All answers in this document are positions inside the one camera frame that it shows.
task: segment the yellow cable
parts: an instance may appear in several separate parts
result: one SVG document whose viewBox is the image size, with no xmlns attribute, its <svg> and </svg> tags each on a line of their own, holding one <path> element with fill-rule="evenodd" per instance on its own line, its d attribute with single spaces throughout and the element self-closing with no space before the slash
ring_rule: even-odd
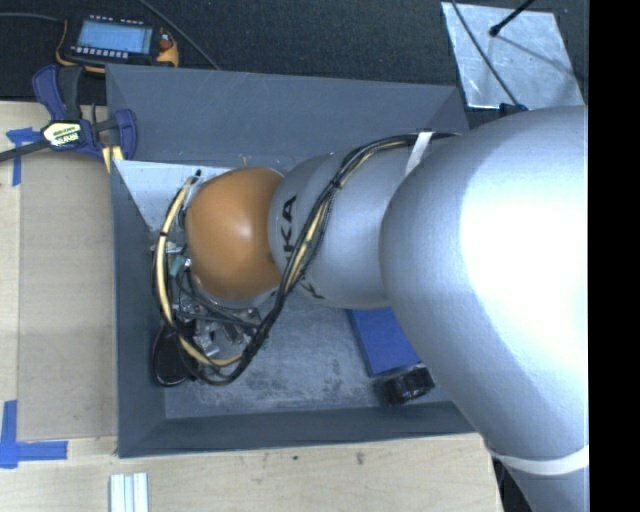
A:
<svg viewBox="0 0 640 512">
<path fill-rule="evenodd" d="M 381 146 L 380 148 L 377 148 L 377 149 L 378 150 L 379 149 L 388 149 L 388 148 L 392 148 L 392 147 L 395 147 L 395 146 L 401 146 L 401 145 L 405 145 L 405 144 L 406 143 L 404 141 L 394 141 L 394 142 L 386 143 L 386 144 L 384 144 L 383 146 Z M 349 172 L 346 175 L 343 176 L 344 179 L 343 179 L 342 183 L 340 184 L 340 187 L 343 187 L 344 184 L 349 180 L 349 178 L 354 174 L 356 169 L 358 169 L 362 164 L 364 164 L 374 154 L 375 154 L 375 152 L 371 151 L 369 153 L 365 153 L 364 155 L 362 155 L 360 157 L 360 159 L 355 163 L 355 165 L 349 170 Z M 309 230 L 307 231 L 306 236 L 305 236 L 305 238 L 304 238 L 304 240 L 302 242 L 302 245 L 300 246 L 300 250 L 298 251 L 298 253 L 294 257 L 293 261 L 291 262 L 291 272 L 289 273 L 289 277 L 288 277 L 287 281 L 285 282 L 285 286 L 284 286 L 284 289 L 285 289 L 286 292 L 288 292 L 290 287 L 292 286 L 292 284 L 297 281 L 297 278 L 299 277 L 299 273 L 300 273 L 301 268 L 302 268 L 302 261 L 304 260 L 304 257 L 306 255 L 307 251 L 309 250 L 309 243 L 311 242 L 311 240 L 315 236 L 315 233 L 316 233 L 318 227 L 320 226 L 321 222 L 326 217 L 328 209 L 329 209 L 329 201 L 326 201 L 320 206 L 320 208 L 316 212 L 316 215 L 313 218 L 311 224 L 309 225 Z"/>
<path fill-rule="evenodd" d="M 169 325 L 172 327 L 175 326 L 173 322 L 173 316 L 171 315 L 171 305 L 169 304 L 169 297 L 167 294 L 167 285 L 165 282 L 165 255 L 166 255 L 166 246 L 167 246 L 167 236 L 169 235 L 169 230 L 171 229 L 171 225 L 176 218 L 176 215 L 180 211 L 182 203 L 184 202 L 187 193 L 191 186 L 195 183 L 196 178 L 191 177 L 187 179 L 180 192 L 174 199 L 171 207 L 169 208 L 169 212 L 164 220 L 164 224 L 160 230 L 160 236 L 158 237 L 158 243 L 156 244 L 156 253 L 155 253 L 155 269 L 156 269 L 156 285 L 158 288 L 158 299 L 160 301 L 160 308 L 162 311 L 162 315 Z M 196 349 L 194 349 L 188 341 L 186 341 L 182 336 L 178 336 L 180 340 L 180 344 L 185 349 L 185 351 L 194 359 L 201 362 L 202 364 L 206 364 L 208 366 L 229 366 L 240 360 L 242 357 L 242 352 L 236 354 L 235 356 L 229 359 L 212 359 L 207 357 Z"/>
</svg>

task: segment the cardboard sheet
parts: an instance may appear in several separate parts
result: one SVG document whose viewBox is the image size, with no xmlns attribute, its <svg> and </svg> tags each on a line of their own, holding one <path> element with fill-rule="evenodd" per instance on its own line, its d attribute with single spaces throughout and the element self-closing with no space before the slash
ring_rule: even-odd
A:
<svg viewBox="0 0 640 512">
<path fill-rule="evenodd" d="M 5 115 L 16 108 L 19 116 Z M 104 116 L 99 109 L 98 119 Z M 8 129 L 37 130 L 47 120 L 39 104 L 0 103 L 3 136 Z M 113 435 L 117 412 L 109 176 L 95 160 L 45 150 L 22 158 L 19 187 L 17 437 L 31 441 Z"/>
</svg>

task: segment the yellow label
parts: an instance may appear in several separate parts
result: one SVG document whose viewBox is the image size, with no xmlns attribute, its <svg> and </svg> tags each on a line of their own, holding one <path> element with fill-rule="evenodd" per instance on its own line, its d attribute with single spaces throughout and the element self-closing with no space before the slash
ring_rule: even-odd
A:
<svg viewBox="0 0 640 512">
<path fill-rule="evenodd" d="M 80 139 L 82 128 L 77 123 L 53 123 L 42 132 L 42 136 L 51 142 L 52 146 L 63 146 Z"/>
</svg>

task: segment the blue tape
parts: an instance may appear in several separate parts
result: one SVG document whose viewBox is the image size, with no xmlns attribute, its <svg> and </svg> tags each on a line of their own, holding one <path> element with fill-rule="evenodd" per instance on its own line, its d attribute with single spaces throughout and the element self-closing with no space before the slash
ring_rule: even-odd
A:
<svg viewBox="0 0 640 512">
<path fill-rule="evenodd" d="M 31 128 L 20 128 L 18 130 L 9 130 L 7 137 L 13 145 L 17 148 L 22 146 L 25 142 L 38 142 L 42 140 L 42 134 Z M 20 157 L 13 160 L 13 179 L 11 185 L 16 187 L 22 182 L 22 160 Z"/>
<path fill-rule="evenodd" d="M 0 468 L 15 469 L 19 462 L 32 460 L 65 460 L 68 441 L 19 443 L 16 441 L 18 401 L 4 403 L 0 433 Z"/>
</svg>

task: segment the dark floor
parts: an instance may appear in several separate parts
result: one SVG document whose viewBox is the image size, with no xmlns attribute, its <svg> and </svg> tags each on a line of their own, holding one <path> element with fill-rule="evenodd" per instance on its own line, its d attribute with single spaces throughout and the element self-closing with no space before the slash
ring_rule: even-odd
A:
<svg viewBox="0 0 640 512">
<path fill-rule="evenodd" d="M 150 0 L 217 63 L 229 71 L 326 76 L 361 80 L 460 85 L 440 2 L 435 0 Z M 466 0 L 515 8 L 521 0 Z M 589 0 L 538 0 L 533 10 L 553 12 L 585 103 L 589 102 Z M 96 13 L 162 20 L 135 1 L 0 0 L 0 12 L 56 18 Z M 54 62 L 61 26 L 39 19 L 0 17 L 0 99 L 34 100 L 31 77 Z M 176 36 L 181 65 L 209 63 Z M 79 99 L 105 104 L 104 81 L 86 78 Z M 468 111 L 472 127 L 497 117 Z M 500 467 L 497 474 L 502 475 Z M 526 511 L 508 474 L 509 512 Z"/>
</svg>

